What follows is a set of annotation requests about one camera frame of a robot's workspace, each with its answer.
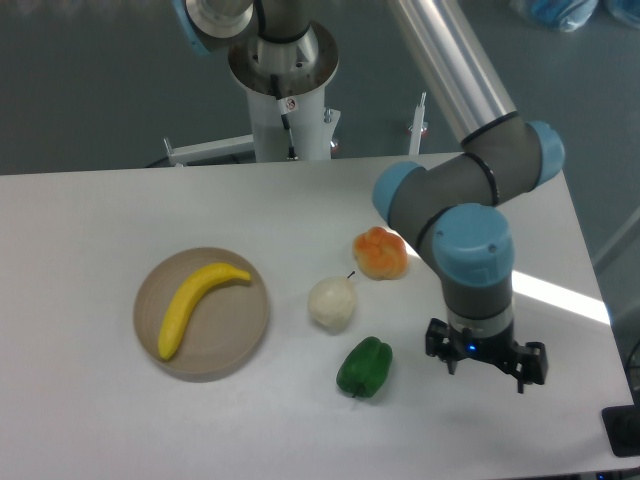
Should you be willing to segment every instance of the banana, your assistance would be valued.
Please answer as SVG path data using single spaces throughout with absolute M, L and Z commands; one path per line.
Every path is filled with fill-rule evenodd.
M 211 288 L 229 280 L 251 281 L 251 274 L 228 263 L 212 263 L 193 272 L 173 296 L 162 321 L 158 353 L 169 360 L 178 349 L 191 312 Z

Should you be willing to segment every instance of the gray floor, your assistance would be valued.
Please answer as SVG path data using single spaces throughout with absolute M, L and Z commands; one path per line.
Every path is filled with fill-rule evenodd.
M 640 205 L 640 31 L 600 8 L 559 34 L 507 0 L 462 0 L 521 114 L 562 134 L 565 168 L 595 255 Z M 341 110 L 340 157 L 404 153 L 425 85 L 381 0 L 323 0 L 340 46 L 327 89 Z M 171 4 L 152 0 L 0 1 L 0 174 L 138 168 L 174 146 L 248 134 L 226 53 L 195 56 Z M 423 152 L 458 146 L 435 102 Z M 640 338 L 640 241 L 599 275 L 622 356 Z

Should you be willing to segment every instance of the blue object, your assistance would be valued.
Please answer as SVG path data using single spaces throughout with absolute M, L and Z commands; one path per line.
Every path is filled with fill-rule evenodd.
M 373 205 L 384 221 L 389 223 L 389 211 L 396 191 L 404 179 L 416 168 L 424 168 L 416 162 L 398 162 L 387 168 L 373 187 Z
M 511 7 L 527 20 L 561 32 L 572 32 L 593 14 L 598 0 L 511 0 Z
M 564 166 L 565 152 L 564 144 L 558 132 L 544 122 L 529 122 L 529 125 L 538 134 L 540 148 L 542 150 L 542 167 L 540 178 L 536 187 L 555 177 Z
M 442 215 L 434 225 L 432 248 L 439 275 L 468 287 L 490 287 L 513 270 L 507 219 L 477 203 L 453 207 Z
M 180 21 L 180 26 L 182 27 L 182 31 L 184 32 L 189 44 L 191 45 L 191 49 L 199 56 L 204 57 L 205 55 L 210 55 L 211 52 L 206 49 L 206 47 L 202 44 L 198 35 L 196 34 L 191 22 L 189 21 L 189 17 L 187 17 L 187 9 L 184 4 L 184 0 L 173 0 L 173 8 L 176 11 L 176 16 Z
M 606 5 L 611 15 L 618 20 L 631 27 L 640 28 L 640 1 L 607 0 Z

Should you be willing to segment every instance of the plate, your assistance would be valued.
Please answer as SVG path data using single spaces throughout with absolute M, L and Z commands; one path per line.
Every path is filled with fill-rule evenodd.
M 173 295 L 205 265 L 225 262 L 251 273 L 251 283 L 223 283 L 207 292 L 193 310 L 182 342 L 168 361 L 158 354 L 158 336 Z M 262 338 L 269 317 L 266 286 L 240 255 L 220 248 L 180 252 L 144 280 L 133 310 L 138 340 L 165 371 L 188 381 L 211 381 L 241 366 Z

